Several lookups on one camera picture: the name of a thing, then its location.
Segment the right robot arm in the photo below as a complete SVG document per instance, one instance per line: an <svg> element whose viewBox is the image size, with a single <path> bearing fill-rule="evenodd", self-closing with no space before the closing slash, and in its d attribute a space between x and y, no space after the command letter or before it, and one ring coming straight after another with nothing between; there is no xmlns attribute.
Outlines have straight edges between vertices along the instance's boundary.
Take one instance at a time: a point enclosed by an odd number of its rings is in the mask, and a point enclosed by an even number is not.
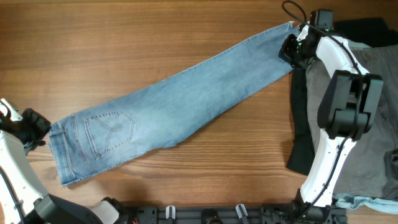
<svg viewBox="0 0 398 224"><path fill-rule="evenodd" d="M302 70L319 59L331 80L318 108L320 142L315 159L285 216L291 223L325 223L341 168L371 129L384 82L360 65L347 39L334 35L333 11L312 11L300 20L299 29L299 35L286 38L279 57Z"/></svg>

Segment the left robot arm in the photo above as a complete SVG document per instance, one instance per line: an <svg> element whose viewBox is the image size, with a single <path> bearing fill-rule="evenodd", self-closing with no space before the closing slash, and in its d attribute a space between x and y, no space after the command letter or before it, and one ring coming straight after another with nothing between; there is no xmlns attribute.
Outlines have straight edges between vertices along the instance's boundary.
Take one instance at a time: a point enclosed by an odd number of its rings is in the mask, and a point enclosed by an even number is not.
<svg viewBox="0 0 398 224"><path fill-rule="evenodd" d="M1 99L1 206L6 223L113 224L120 214L107 200L88 208L49 193L27 154L45 144L51 124Z"/></svg>

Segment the light blue jeans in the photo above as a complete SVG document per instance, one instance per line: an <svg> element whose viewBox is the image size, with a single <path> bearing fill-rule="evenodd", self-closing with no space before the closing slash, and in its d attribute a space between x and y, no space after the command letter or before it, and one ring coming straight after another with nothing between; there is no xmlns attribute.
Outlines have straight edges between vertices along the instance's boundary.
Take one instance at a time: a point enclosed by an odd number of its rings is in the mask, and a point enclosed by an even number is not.
<svg viewBox="0 0 398 224"><path fill-rule="evenodd" d="M289 73L279 50L298 33L291 22L270 28L151 86L54 122L49 146L60 183L81 182L184 141Z"/></svg>

